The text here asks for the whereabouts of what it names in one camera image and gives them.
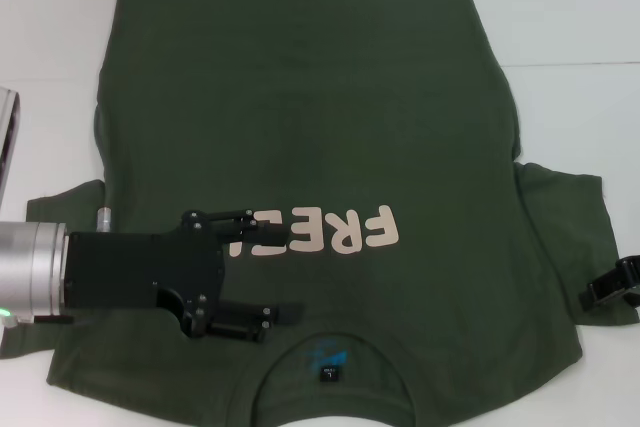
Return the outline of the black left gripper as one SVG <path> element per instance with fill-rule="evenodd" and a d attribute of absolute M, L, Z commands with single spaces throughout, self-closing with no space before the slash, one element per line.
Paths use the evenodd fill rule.
<path fill-rule="evenodd" d="M 295 325 L 303 304 L 221 301 L 222 244 L 285 247 L 290 227 L 251 209 L 200 212 L 165 233 L 74 232 L 66 258 L 66 310 L 162 308 L 188 337 L 260 343 L 276 325 Z"/>

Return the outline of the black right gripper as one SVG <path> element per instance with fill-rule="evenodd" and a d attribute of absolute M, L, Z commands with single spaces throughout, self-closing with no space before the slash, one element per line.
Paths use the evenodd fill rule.
<path fill-rule="evenodd" d="M 592 310 L 622 296 L 629 305 L 640 303 L 638 255 L 619 259 L 615 269 L 588 283 L 579 302 L 583 310 Z"/>

